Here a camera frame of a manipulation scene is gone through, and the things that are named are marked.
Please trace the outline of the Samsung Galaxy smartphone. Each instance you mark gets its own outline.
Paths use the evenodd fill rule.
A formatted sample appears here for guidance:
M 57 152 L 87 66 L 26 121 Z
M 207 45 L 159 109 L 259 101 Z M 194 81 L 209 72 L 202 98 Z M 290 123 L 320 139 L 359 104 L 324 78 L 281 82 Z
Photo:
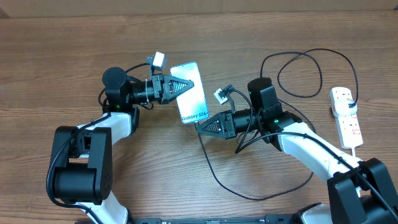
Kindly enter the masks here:
M 208 105 L 196 62 L 170 68 L 172 77 L 190 80 L 193 87 L 177 97 L 177 105 L 183 124 L 194 123 L 209 117 Z

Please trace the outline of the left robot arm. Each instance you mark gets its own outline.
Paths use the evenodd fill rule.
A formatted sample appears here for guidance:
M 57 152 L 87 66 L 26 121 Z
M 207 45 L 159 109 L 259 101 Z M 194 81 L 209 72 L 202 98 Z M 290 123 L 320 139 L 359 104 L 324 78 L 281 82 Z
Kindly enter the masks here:
M 139 106 L 153 101 L 166 104 L 191 90 L 192 78 L 151 73 L 140 81 L 119 67 L 102 77 L 103 115 L 79 126 L 56 129 L 46 191 L 53 204 L 83 210 L 93 223 L 132 223 L 130 211 L 121 205 L 113 184 L 112 146 L 132 135 L 139 124 Z

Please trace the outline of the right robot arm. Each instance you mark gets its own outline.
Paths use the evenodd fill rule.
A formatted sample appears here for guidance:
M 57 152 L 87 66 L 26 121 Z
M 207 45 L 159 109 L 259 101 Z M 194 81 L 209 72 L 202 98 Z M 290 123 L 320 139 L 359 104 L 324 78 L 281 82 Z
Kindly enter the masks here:
M 198 134 L 223 139 L 258 131 L 251 145 L 263 140 L 298 159 L 328 189 L 329 203 L 314 203 L 283 218 L 284 223 L 397 223 L 397 192 L 386 166 L 363 161 L 314 133 L 295 114 L 285 111 L 270 78 L 248 83 L 250 104 L 230 109 L 195 126 Z

